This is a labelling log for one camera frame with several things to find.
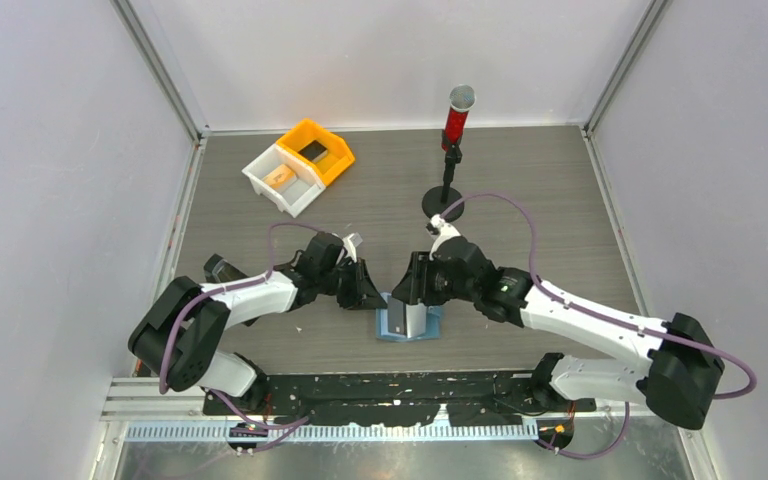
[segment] gray table surface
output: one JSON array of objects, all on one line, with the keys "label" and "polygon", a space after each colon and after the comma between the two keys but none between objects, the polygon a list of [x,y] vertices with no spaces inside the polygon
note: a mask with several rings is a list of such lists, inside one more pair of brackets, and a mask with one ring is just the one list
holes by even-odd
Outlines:
[{"label": "gray table surface", "polygon": [[[345,235],[359,232],[360,255],[381,291],[401,279],[414,250],[431,239],[422,195],[441,182],[438,130],[350,132],[357,158],[297,220]],[[210,137],[177,267],[203,281],[203,263],[219,253],[254,275],[267,264],[266,228],[292,220],[256,195],[242,168],[278,135]],[[572,293],[636,312],[628,277],[579,130],[575,127],[468,129],[454,186],[503,192],[522,202],[539,229],[538,269]],[[467,204],[456,222],[496,265],[527,269],[525,221],[498,200]],[[311,232],[276,233],[279,263],[303,249]],[[349,312],[330,297],[294,312],[226,332],[221,347],[272,373],[531,368],[546,352],[599,357],[571,340],[486,320],[472,305],[444,307],[442,338],[391,343],[375,338],[373,312]]]}]

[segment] small blue platform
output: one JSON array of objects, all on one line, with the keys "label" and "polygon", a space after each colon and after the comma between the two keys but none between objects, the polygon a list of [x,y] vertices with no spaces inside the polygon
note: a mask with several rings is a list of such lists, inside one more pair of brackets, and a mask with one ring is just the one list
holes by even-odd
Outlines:
[{"label": "small blue platform", "polygon": [[[381,297],[385,302],[390,300],[388,292],[382,292]],[[387,331],[387,309],[379,308],[375,310],[375,336],[379,340],[386,340],[388,342],[415,342],[417,340],[440,338],[440,320],[442,319],[443,307],[428,307],[428,314],[425,316],[425,333],[413,338],[407,338],[405,335]]]}]

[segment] black stand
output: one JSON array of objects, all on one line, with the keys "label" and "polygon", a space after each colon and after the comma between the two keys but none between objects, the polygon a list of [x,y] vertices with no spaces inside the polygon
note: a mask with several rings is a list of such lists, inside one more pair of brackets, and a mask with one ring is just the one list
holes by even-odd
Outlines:
[{"label": "black stand", "polygon": [[[422,211],[428,218],[443,213],[453,203],[462,198],[461,193],[452,188],[452,180],[455,179],[455,166],[461,163],[463,154],[460,147],[461,139],[452,143],[446,137],[443,130],[443,145],[446,145],[446,169],[443,170],[443,186],[433,187],[422,197]],[[447,222],[454,222],[463,215],[464,205],[461,203],[446,215]]]}]

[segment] white wall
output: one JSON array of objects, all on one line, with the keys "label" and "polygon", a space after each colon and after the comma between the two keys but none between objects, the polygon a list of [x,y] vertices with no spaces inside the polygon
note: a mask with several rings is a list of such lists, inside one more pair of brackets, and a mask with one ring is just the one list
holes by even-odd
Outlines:
[{"label": "white wall", "polygon": [[0,479],[86,478],[190,151],[107,0],[0,1]]},{"label": "white wall", "polygon": [[213,130],[582,123],[648,3],[134,0]]},{"label": "white wall", "polygon": [[[597,142],[655,313],[758,373],[712,406],[721,478],[768,478],[768,2],[673,2]],[[721,388],[744,381],[727,366]]]}]

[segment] orange bin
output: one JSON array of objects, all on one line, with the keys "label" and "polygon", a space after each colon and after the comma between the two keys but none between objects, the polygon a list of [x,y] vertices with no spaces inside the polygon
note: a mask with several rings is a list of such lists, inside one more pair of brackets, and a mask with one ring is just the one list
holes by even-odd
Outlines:
[{"label": "orange bin", "polygon": [[[326,149],[325,156],[316,163],[304,158],[299,153],[313,141],[319,142]],[[331,185],[331,182],[346,171],[351,164],[355,163],[355,156],[345,140],[325,130],[309,118],[299,122],[275,143],[298,157],[302,162],[310,165],[326,187]]]}]

